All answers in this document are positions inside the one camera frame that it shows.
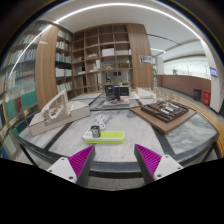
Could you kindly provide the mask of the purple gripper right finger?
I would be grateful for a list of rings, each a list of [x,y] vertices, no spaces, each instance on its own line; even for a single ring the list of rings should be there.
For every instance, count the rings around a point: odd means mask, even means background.
[[[146,184],[182,169],[182,166],[170,155],[161,156],[139,144],[134,146],[134,154]]]

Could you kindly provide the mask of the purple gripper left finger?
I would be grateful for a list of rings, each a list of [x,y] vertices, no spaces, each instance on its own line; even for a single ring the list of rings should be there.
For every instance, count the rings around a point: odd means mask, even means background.
[[[47,171],[81,187],[86,187],[94,157],[95,146],[91,145],[69,158],[59,158]]]

